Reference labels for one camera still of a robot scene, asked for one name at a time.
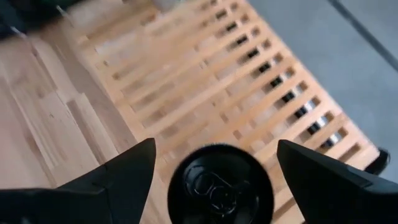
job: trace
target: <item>wooden slat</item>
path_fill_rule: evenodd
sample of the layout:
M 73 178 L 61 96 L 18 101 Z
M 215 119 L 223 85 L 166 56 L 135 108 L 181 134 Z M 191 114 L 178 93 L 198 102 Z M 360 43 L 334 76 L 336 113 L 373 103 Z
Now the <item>wooden slat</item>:
M 42 69 L 45 70 L 54 81 L 62 100 L 64 102 L 69 102 L 77 96 L 78 92 L 68 78 L 68 75 L 56 53 L 47 43 L 40 39 L 35 39 L 32 43 L 37 51 L 36 58 L 42 63 Z
M 134 119 L 135 112 L 129 105 L 122 105 L 118 107 L 120 114 L 124 118 L 130 132 L 133 134 L 137 142 L 141 142 L 150 136 L 149 132 L 145 130 L 144 126 Z
M 278 211 L 286 202 L 292 199 L 293 195 L 288 187 L 275 195 L 274 212 Z
M 321 128 L 321 130 L 317 131 L 315 134 L 311 136 L 310 139 L 305 141 L 303 146 L 309 149 L 316 149 L 321 144 L 323 144 L 332 134 L 336 133 L 336 130 L 339 130 L 345 122 L 348 121 L 348 118 L 345 114 L 341 113 L 332 119 L 327 125 Z
M 68 107 L 100 164 L 119 155 L 85 94 L 69 102 Z
M 159 29 L 163 29 L 165 26 L 168 26 L 170 23 L 173 23 L 175 20 L 181 20 L 181 23 L 178 23 L 181 28 L 186 29 L 189 26 L 192 26 L 192 24 L 195 24 L 195 21 L 191 20 L 186 20 L 185 18 L 192 18 L 191 15 L 187 14 L 196 14 L 199 10 L 206 14 L 206 13 L 214 13 L 222 9 L 223 7 L 228 6 L 231 1 L 217 1 L 216 6 L 213 6 L 209 8 L 206 11 L 200 10 L 201 7 L 204 4 L 207 4 L 210 6 L 210 2 L 201 2 L 201 1 L 187 1 L 186 5 L 184 7 L 182 6 L 177 6 L 174 10 L 173 13 L 168 13 L 168 14 L 163 14 L 162 19 L 158 19 L 150 24 L 148 24 L 145 27 L 146 32 L 148 35 L 153 35 L 153 32 L 158 31 Z
M 96 51 L 96 47 L 101 46 L 101 44 L 105 44 L 106 42 L 110 42 L 114 39 L 116 39 L 119 35 L 126 35 L 128 34 L 129 30 L 131 30 L 134 27 L 137 27 L 140 25 L 140 21 L 146 17 L 152 16 L 156 14 L 156 10 L 154 10 L 151 7 L 144 8 L 142 12 L 140 12 L 138 15 L 124 21 L 123 23 L 116 24 L 113 27 L 110 27 L 109 30 L 107 30 L 106 33 L 103 35 L 96 35 L 93 38 L 90 38 L 90 40 L 85 44 L 83 47 L 87 48 L 86 54 L 94 56 L 92 59 L 93 62 L 96 62 L 99 60 L 99 58 L 95 58 L 95 55 L 98 55 L 98 52 Z
M 228 77 L 220 80 L 216 85 L 208 88 L 206 91 L 192 99 L 189 103 L 185 104 L 183 107 L 179 108 L 177 111 L 173 111 L 172 113 L 168 114 L 167 117 L 161 119 L 158 123 L 148 128 L 151 134 L 155 134 L 170 126 L 172 123 L 176 122 L 179 118 L 183 115 L 189 113 L 190 111 L 194 110 L 198 105 L 205 102 L 208 98 L 212 97 L 216 93 L 220 92 L 221 90 L 225 89 L 232 83 L 238 81 L 240 78 L 248 74 L 248 71 L 255 69 L 257 66 L 260 66 L 261 63 L 264 63 L 270 60 L 274 55 L 270 54 L 269 52 L 262 54 L 245 65 L 239 67 L 233 74 L 229 75 Z
M 86 35 L 89 39 L 88 42 L 82 45 L 83 48 L 95 47 L 96 45 L 105 42 L 107 40 L 116 38 L 117 36 L 123 34 L 123 32 L 128 31 L 130 28 L 139 25 L 140 21 L 150 15 L 155 14 L 157 11 L 150 7 L 151 3 L 147 2 L 143 6 L 135 5 L 135 11 L 137 14 L 132 14 L 134 12 L 131 10 L 129 19 L 122 20 L 121 22 L 112 23 L 108 25 L 106 32 L 96 32 L 95 34 Z
M 161 48 L 156 49 L 157 45 L 160 44 L 166 44 L 165 42 L 161 42 L 160 44 L 157 44 L 155 46 L 151 46 L 154 48 L 154 51 L 157 52 L 156 55 L 153 54 L 154 51 L 146 49 L 146 52 L 150 55 L 144 55 L 144 54 L 139 54 L 139 55 L 135 55 L 135 57 L 133 58 L 126 58 L 125 60 L 121 61 L 117 66 L 115 67 L 109 67 L 106 70 L 101 71 L 101 73 L 103 74 L 103 76 L 107 77 L 110 75 L 115 74 L 116 72 L 120 72 L 122 69 L 128 67 L 129 65 L 133 64 L 134 62 L 138 62 L 142 59 L 144 59 L 144 56 L 150 56 L 153 57 L 153 59 L 158 58 L 159 56 L 163 56 L 166 57 L 166 55 L 168 55 L 168 53 L 170 52 L 170 50 L 173 50 L 173 52 L 175 50 L 184 50 L 186 49 L 188 46 L 194 46 L 195 44 L 199 43 L 201 40 L 205 39 L 206 37 L 208 37 L 209 35 L 213 34 L 214 32 L 218 31 L 219 29 L 223 28 L 224 26 L 227 26 L 229 23 L 239 19 L 241 16 L 243 16 L 245 13 L 245 8 L 242 8 L 239 10 L 239 12 L 233 14 L 232 16 L 229 16 L 221 21 L 216 21 L 214 23 L 213 26 L 208 26 L 205 27 L 204 29 L 201 30 L 200 33 L 198 33 L 196 36 L 189 38 L 189 39 L 184 39 L 183 37 L 181 39 L 177 39 L 174 41 L 178 41 L 179 45 L 176 46 L 176 48 L 171 48 L 171 46 L 163 46 Z
M 127 4 L 120 4 L 115 8 L 109 9 L 109 12 L 106 16 L 101 17 L 101 19 L 89 21 L 89 23 L 85 26 L 74 27 L 74 29 L 69 32 L 77 39 L 81 36 L 91 37 L 93 35 L 98 35 L 100 32 L 106 32 L 109 26 L 118 21 L 122 21 L 131 16 L 132 11 L 134 12 L 134 8 L 137 6 L 137 1 L 129 1 Z M 92 4 L 98 4 L 98 1 L 84 1 L 76 6 L 72 6 L 68 13 L 70 13 L 73 17 L 74 14 L 78 14 L 81 11 L 81 8 L 88 8 L 90 10 L 90 6 Z
M 271 79 L 274 78 L 271 74 L 268 74 L 268 73 L 265 73 L 265 74 L 264 74 L 264 77 L 267 77 L 267 78 L 268 78 L 267 82 L 269 82 Z M 286 84 L 286 86 L 289 86 L 289 85 L 292 85 L 292 83 L 294 83 L 294 82 L 296 82 L 296 84 L 298 84 L 298 81 L 295 80 L 294 78 L 291 79 L 291 80 L 289 80 L 288 82 L 286 82 L 286 83 L 284 83 L 284 84 Z M 273 91 L 272 93 L 270 93 L 269 95 L 267 95 L 266 98 L 262 99 L 262 101 L 259 102 L 255 107 L 253 107 L 253 108 L 251 108 L 249 111 L 247 111 L 246 114 L 242 114 L 240 117 L 238 117 L 237 119 L 235 119 L 233 123 L 229 123 L 229 125 L 227 125 L 227 126 L 222 126 L 222 127 L 220 127 L 219 129 L 212 130 L 210 136 L 215 136 L 215 137 L 212 137 L 210 140 L 204 141 L 203 144 L 209 144 L 209 143 L 211 143 L 211 142 L 217 142 L 218 140 L 217 140 L 216 138 L 218 138 L 218 137 L 220 136 L 219 133 L 221 133 L 221 134 L 224 133 L 223 130 L 225 130 L 225 131 L 228 131 L 228 130 L 235 130 L 235 129 L 238 128 L 238 126 L 242 126 L 243 123 L 248 122 L 248 119 L 249 119 L 249 118 L 255 117 L 256 114 L 257 114 L 257 112 L 260 112 L 260 111 L 264 110 L 264 108 L 269 107 L 271 104 L 274 103 L 274 100 L 273 100 L 273 99 L 275 99 L 275 100 L 276 100 L 276 99 L 279 99 L 280 97 L 282 97 L 283 95 L 285 95 L 285 94 L 290 90 L 290 88 L 286 88 L 286 86 L 284 86 L 284 84 L 282 84 L 282 86 L 281 86 L 280 88 L 276 89 L 275 91 Z M 202 121 L 202 124 L 205 125 L 205 124 L 208 124 L 208 123 L 212 123 L 213 120 L 214 120 L 216 117 L 218 117 L 218 116 L 222 113 L 222 111 L 223 111 L 222 109 L 224 109 L 224 108 L 221 107 L 220 109 L 221 109 L 220 111 L 217 111 L 217 112 L 215 113 L 215 116 L 213 116 L 213 115 L 210 116 L 210 118 L 208 118 L 206 122 L 203 122 L 203 121 Z M 279 123 L 279 122 L 281 122 L 281 121 L 283 121 L 283 120 L 278 120 L 278 119 L 276 118 L 276 119 L 270 119 L 270 121 L 271 121 L 271 123 L 272 123 L 273 125 L 275 125 L 275 124 L 277 124 L 277 123 Z M 174 147 L 176 147 L 176 146 L 178 146 L 179 144 L 181 144 L 182 141 L 183 141 L 184 139 L 188 138 L 188 135 L 189 135 L 189 134 L 192 134 L 192 131 L 197 130 L 197 129 L 199 129 L 199 128 L 195 128 L 195 124 L 194 124 L 194 125 L 191 125 L 191 126 L 188 127 L 187 129 L 185 129 L 183 132 L 181 132 L 179 136 L 176 136 L 176 138 L 170 139 L 170 143 L 169 143 L 169 144 L 166 144 L 166 146 L 165 146 L 164 148 L 161 148 L 162 152 L 165 153 L 165 152 L 167 152 L 167 151 L 169 151 L 169 150 L 172 150 Z M 177 158 L 177 162 L 178 162 L 179 160 L 181 160 L 184 156 L 186 156 L 186 155 L 185 155 L 185 154 L 180 155 L 180 157 Z
M 325 155 L 338 159 L 361 139 L 353 123 L 348 123 L 344 128 L 348 131 L 347 136 L 329 149 Z
M 218 73 L 220 70 L 222 70 L 224 68 L 223 64 L 231 64 L 234 61 L 237 61 L 239 57 L 247 53 L 248 49 L 253 49 L 255 46 L 261 44 L 264 41 L 264 38 L 265 37 L 261 35 L 260 37 L 254 38 L 252 41 L 249 41 L 249 43 L 232 50 L 226 58 L 223 58 L 219 63 L 215 63 L 207 67 L 204 73 L 198 74 L 196 76 L 197 78 L 193 78 L 185 82 L 178 88 L 174 88 L 172 91 L 167 92 L 166 94 L 161 95 L 154 101 L 150 102 L 148 105 L 146 105 L 145 108 L 138 111 L 137 118 L 144 119 L 146 118 L 146 116 L 152 114 L 157 108 L 161 107 L 161 105 L 164 104 L 165 101 L 173 100 L 176 97 L 187 94 L 190 90 L 194 90 L 196 86 L 201 85 L 203 82 L 205 82 L 208 76 L 214 75 L 215 73 Z
M 226 36 L 226 38 L 220 40 L 216 44 L 213 44 L 213 45 L 207 47 L 205 50 L 200 51 L 195 57 L 191 58 L 188 61 L 184 57 L 181 58 L 178 62 L 176 62 L 176 64 L 182 65 L 182 66 L 178 67 L 177 71 L 172 70 L 170 72 L 167 72 L 168 75 L 159 77 L 159 79 L 154 81 L 151 86 L 143 86 L 141 88 L 138 88 L 133 94 L 130 94 L 128 96 L 129 103 L 135 103 L 135 102 L 143 99 L 145 96 L 147 96 L 150 93 L 152 93 L 153 91 L 159 89 L 162 85 L 171 81 L 173 78 L 181 75 L 181 73 L 186 71 L 188 68 L 200 63 L 203 60 L 203 58 L 209 57 L 213 53 L 225 48 L 228 44 L 230 44 L 231 41 L 233 41 L 233 40 L 237 39 L 239 36 L 249 32 L 251 29 L 258 26 L 259 24 L 260 24 L 260 22 L 254 22 L 254 23 L 244 25 L 241 29 L 238 30 L 238 32 L 234 33 L 234 35 Z
M 278 113 L 273 114 L 267 122 L 259 125 L 254 131 L 252 131 L 247 136 L 243 137 L 239 140 L 238 145 L 245 149 L 249 147 L 250 143 L 254 140 L 261 138 L 262 134 L 266 131 L 272 130 L 275 126 L 283 121 L 285 121 L 289 116 L 291 116 L 292 111 L 297 111 L 304 105 L 306 102 L 310 101 L 316 94 L 317 89 L 312 88 L 311 86 L 305 90 L 300 96 L 294 98 L 290 102 L 287 103 L 282 109 L 278 111 Z
M 247 123 L 252 118 L 255 118 L 261 111 L 266 110 L 272 106 L 277 100 L 286 95 L 292 88 L 296 87 L 301 82 L 301 77 L 298 75 L 293 76 L 286 82 L 283 82 L 275 90 L 268 93 L 258 104 L 250 108 L 247 112 L 243 113 L 232 123 L 228 123 L 223 129 L 218 130 L 217 134 L 212 137 L 211 142 L 217 142 L 223 139 L 226 133 L 230 130 L 236 130 L 244 123 Z
M 162 24 L 166 24 L 167 21 L 171 21 L 172 19 L 176 19 L 178 18 L 177 15 L 179 15 L 180 17 L 188 17 L 190 18 L 190 22 L 187 22 L 187 20 L 184 20 L 183 24 L 179 24 L 178 27 L 179 29 L 177 30 L 173 30 L 176 31 L 173 34 L 169 34 L 167 36 L 167 39 L 170 40 L 170 38 L 172 37 L 183 37 L 186 36 L 187 34 L 189 34 L 189 32 L 195 32 L 195 30 L 193 29 L 197 29 L 197 26 L 200 25 L 200 23 L 205 20 L 205 19 L 209 19 L 210 16 L 213 16 L 214 13 L 220 11 L 221 9 L 223 9 L 224 7 L 227 7 L 228 4 L 230 4 L 230 1 L 223 1 L 221 2 L 219 5 L 212 7 L 210 10 L 205 11 L 204 13 L 201 13 L 200 15 L 196 15 L 194 16 L 197 12 L 195 11 L 191 11 L 191 10 L 187 10 L 184 7 L 179 7 L 176 9 L 182 9 L 179 10 L 177 13 L 173 13 L 173 14 L 166 14 L 165 16 L 162 17 L 162 19 L 157 19 L 156 21 L 152 22 L 151 24 L 149 24 L 148 26 L 143 27 L 142 29 L 135 30 L 134 32 L 138 32 L 138 34 L 150 34 L 154 31 L 156 31 L 156 29 L 159 29 L 162 27 Z M 158 42 L 156 42 L 157 40 L 164 40 L 164 37 L 162 39 L 163 36 L 160 37 L 153 37 L 153 39 L 150 39 L 150 41 L 153 41 L 154 44 L 159 44 Z M 108 57 L 110 57 L 112 54 L 117 53 L 118 51 L 122 50 L 122 49 L 126 49 L 126 48 L 131 48 L 131 47 L 136 47 L 137 43 L 137 39 L 127 39 L 126 41 L 120 43 L 120 44 L 116 44 L 115 47 L 110 47 L 107 48 L 107 51 L 103 54 L 92 54 L 90 55 L 90 60 L 92 61 L 93 64 L 95 64 L 96 62 L 99 62 L 101 60 L 106 60 Z
M 275 224 L 285 224 L 285 223 L 302 223 L 304 222 L 304 217 L 301 214 L 299 206 L 297 204 L 293 205 L 289 210 L 287 210 L 283 216 L 275 220 Z
M 359 152 L 348 159 L 346 163 L 363 170 L 379 156 L 379 153 L 373 145 L 364 146 Z
M 185 39 L 181 44 L 178 45 L 177 48 L 170 49 L 170 50 L 172 50 L 173 54 L 177 54 L 177 55 L 181 54 L 187 48 L 187 46 L 193 47 L 193 45 L 199 43 L 199 41 L 201 41 L 205 37 L 208 37 L 210 34 L 216 32 L 217 30 L 221 29 L 222 27 L 228 25 L 230 22 L 238 19 L 243 14 L 244 14 L 244 12 L 233 14 L 231 17 L 228 17 L 225 20 L 221 21 L 219 24 L 217 24 L 217 26 L 211 26 L 209 29 L 206 29 L 206 30 L 203 30 L 202 32 L 200 32 L 197 36 L 194 36 L 191 39 Z M 152 61 L 153 63 L 148 64 L 148 67 L 150 69 L 159 67 L 160 65 L 167 63 L 167 60 L 170 59 L 168 51 L 166 51 L 166 52 L 158 51 L 158 53 L 155 55 L 152 55 L 151 58 L 153 60 Z M 121 89 L 127 87 L 128 85 L 130 85 L 131 83 L 134 83 L 137 80 L 141 79 L 146 74 L 145 70 L 146 70 L 145 67 L 140 67 L 138 70 L 128 73 L 125 77 L 121 78 L 120 81 L 115 80 L 114 81 L 115 85 L 116 85 L 115 89 L 117 89 L 117 91 L 121 90 Z
M 289 60 L 284 62 L 285 65 L 289 65 Z M 246 91 L 242 91 L 241 93 L 237 94 L 236 96 L 228 99 L 223 104 L 217 106 L 216 110 L 217 113 L 211 114 L 208 119 L 199 120 L 195 123 L 192 123 L 184 132 L 179 133 L 175 137 L 169 139 L 168 143 L 162 150 L 171 150 L 178 146 L 184 139 L 188 138 L 191 134 L 195 131 L 199 131 L 204 128 L 208 123 L 212 122 L 214 119 L 218 118 L 221 113 L 225 112 L 226 110 L 232 108 L 234 105 L 237 105 L 240 101 L 242 101 L 245 97 L 250 95 L 252 92 L 256 91 L 258 88 L 263 86 L 265 83 L 273 80 L 279 73 L 283 72 L 287 67 L 282 66 L 282 64 L 276 66 L 276 68 L 271 69 L 270 71 L 266 72 L 263 76 L 257 78 L 252 85 L 250 85 Z
M 264 149 L 257 152 L 254 157 L 261 163 L 267 162 L 276 153 L 277 144 L 280 139 L 295 139 L 305 128 L 309 127 L 316 119 L 328 111 L 330 111 L 328 104 L 321 102 L 314 110 L 309 111 L 291 125 L 281 136 L 278 136 L 277 139 L 272 140 Z

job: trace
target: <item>concrete floor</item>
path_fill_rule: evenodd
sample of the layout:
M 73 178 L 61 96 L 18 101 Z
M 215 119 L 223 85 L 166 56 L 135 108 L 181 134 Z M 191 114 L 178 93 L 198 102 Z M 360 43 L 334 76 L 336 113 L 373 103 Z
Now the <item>concrete floor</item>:
M 398 72 L 391 64 L 398 57 L 398 1 L 340 2 L 390 61 L 328 0 L 249 1 L 368 138 L 391 152 L 381 177 L 398 182 Z

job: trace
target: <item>wooden slatted bench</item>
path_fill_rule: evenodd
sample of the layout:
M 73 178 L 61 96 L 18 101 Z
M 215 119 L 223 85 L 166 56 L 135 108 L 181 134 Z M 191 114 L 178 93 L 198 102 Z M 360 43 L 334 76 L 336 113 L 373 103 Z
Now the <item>wooden slatted bench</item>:
M 212 142 L 239 146 L 264 165 L 275 223 L 303 222 L 275 158 L 279 139 L 359 169 L 378 156 L 245 0 L 194 0 L 165 14 L 148 2 L 136 6 L 65 29 L 134 137 L 156 138 L 142 223 L 169 222 L 165 188 L 174 169 Z

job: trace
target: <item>light wood surface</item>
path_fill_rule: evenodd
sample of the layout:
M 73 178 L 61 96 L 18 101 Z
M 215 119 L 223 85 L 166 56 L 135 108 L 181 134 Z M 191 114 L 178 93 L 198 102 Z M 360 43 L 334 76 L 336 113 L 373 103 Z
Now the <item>light wood surface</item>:
M 79 21 L 91 7 L 100 13 Z M 141 223 L 170 223 L 167 186 L 176 166 L 205 144 L 227 142 L 267 169 L 274 222 L 301 223 L 275 157 L 279 139 L 359 169 L 378 156 L 245 0 L 188 1 L 165 14 L 145 0 L 98 0 L 69 13 L 29 42 L 0 43 L 2 188 L 56 187 L 155 137 Z M 309 101 L 313 108 L 297 117 Z M 309 133 L 320 118 L 327 122 Z

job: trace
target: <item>black object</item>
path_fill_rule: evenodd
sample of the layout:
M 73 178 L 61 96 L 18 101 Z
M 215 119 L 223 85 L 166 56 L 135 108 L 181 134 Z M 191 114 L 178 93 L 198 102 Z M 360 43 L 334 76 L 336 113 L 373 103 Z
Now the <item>black object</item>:
M 169 186 L 172 223 L 270 223 L 274 208 L 266 171 L 248 153 L 226 144 L 189 155 Z
M 139 223 L 155 157 L 146 139 L 57 189 L 0 190 L 0 223 Z
M 0 190 L 0 223 L 139 223 L 155 155 L 154 139 L 146 139 L 57 189 Z M 388 161 L 388 153 L 381 157 Z M 286 140 L 277 158 L 306 223 L 398 221 L 397 184 Z M 260 163 L 215 144 L 179 165 L 168 207 L 173 224 L 270 223 L 274 198 Z
M 365 172 L 370 174 L 379 175 L 388 166 L 391 160 L 390 153 L 381 147 L 378 148 L 380 155 L 370 165 L 365 168 Z
M 42 27 L 80 0 L 0 0 L 0 40 L 14 34 L 11 27 L 26 33 Z
M 287 140 L 277 157 L 307 223 L 398 222 L 398 184 Z

